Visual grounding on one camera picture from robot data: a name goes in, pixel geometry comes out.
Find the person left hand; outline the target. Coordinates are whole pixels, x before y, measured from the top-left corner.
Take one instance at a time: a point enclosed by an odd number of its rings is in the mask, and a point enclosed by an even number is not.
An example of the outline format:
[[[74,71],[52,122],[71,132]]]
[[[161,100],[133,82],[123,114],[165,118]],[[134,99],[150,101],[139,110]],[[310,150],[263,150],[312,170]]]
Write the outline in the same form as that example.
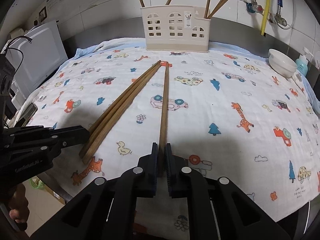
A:
[[[18,184],[17,188],[9,201],[9,216],[16,223],[26,223],[28,221],[30,211],[28,208],[29,202],[25,196],[25,186]]]

